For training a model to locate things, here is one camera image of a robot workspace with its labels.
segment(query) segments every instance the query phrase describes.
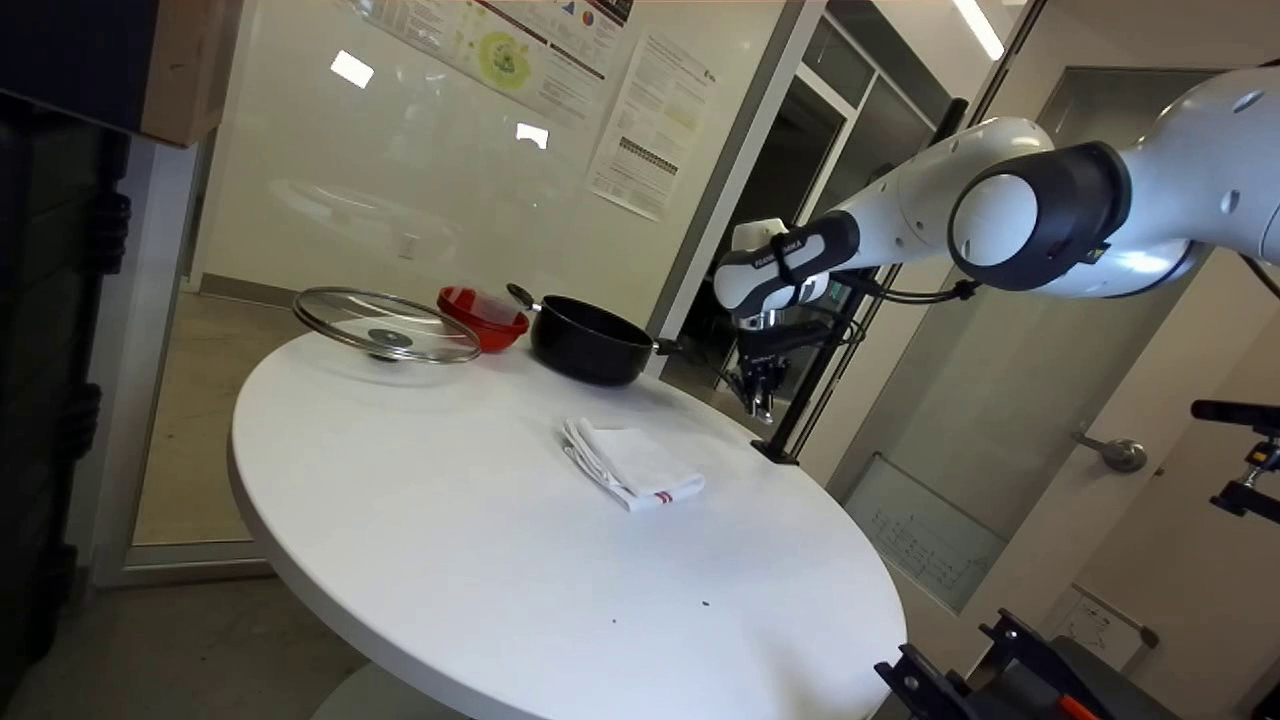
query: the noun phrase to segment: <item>round white table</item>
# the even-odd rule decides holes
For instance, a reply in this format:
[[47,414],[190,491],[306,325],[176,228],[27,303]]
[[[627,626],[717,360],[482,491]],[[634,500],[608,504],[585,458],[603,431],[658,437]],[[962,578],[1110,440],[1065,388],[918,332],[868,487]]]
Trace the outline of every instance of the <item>round white table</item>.
[[[624,511],[556,421],[648,431],[702,491]],[[902,646],[864,533],[731,421],[524,347],[370,365],[299,336],[244,386],[232,459],[282,584],[394,679],[468,716],[870,716]]]

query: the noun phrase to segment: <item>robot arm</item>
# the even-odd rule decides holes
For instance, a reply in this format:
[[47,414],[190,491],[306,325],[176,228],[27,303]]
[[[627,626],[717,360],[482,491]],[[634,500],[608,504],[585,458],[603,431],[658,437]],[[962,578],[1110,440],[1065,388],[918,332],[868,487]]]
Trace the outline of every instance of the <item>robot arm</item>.
[[804,228],[739,226],[711,274],[739,327],[825,298],[827,274],[953,258],[979,284],[1132,298],[1184,278],[1200,245],[1280,262],[1280,68],[1228,71],[1166,103],[1127,154],[1051,148],[987,121]]

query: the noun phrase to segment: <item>white napkin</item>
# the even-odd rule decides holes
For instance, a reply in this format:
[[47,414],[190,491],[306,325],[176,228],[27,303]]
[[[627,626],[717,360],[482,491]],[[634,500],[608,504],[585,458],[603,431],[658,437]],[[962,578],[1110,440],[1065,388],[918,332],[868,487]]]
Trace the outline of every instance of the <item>white napkin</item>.
[[673,449],[624,426],[556,426],[562,458],[627,511],[665,510],[702,491],[702,478]]

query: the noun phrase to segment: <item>black pot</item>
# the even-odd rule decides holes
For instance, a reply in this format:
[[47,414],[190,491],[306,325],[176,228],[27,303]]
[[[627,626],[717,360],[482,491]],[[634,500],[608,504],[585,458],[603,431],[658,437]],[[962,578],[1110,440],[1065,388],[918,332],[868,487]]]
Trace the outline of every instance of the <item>black pot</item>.
[[561,375],[603,388],[632,386],[648,355],[666,347],[608,309],[570,298],[530,301],[520,284],[508,284],[508,294],[537,314],[530,355]]

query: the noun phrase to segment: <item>floor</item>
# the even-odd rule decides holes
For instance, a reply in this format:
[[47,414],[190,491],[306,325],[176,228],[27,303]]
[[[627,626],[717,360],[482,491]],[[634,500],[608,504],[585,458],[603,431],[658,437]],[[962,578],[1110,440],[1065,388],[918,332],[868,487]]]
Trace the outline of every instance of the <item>floor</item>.
[[229,429],[244,375],[299,336],[288,303],[180,294],[152,429],[134,546],[249,540],[229,485]]
[[9,720],[302,720],[364,660],[276,580],[100,593]]

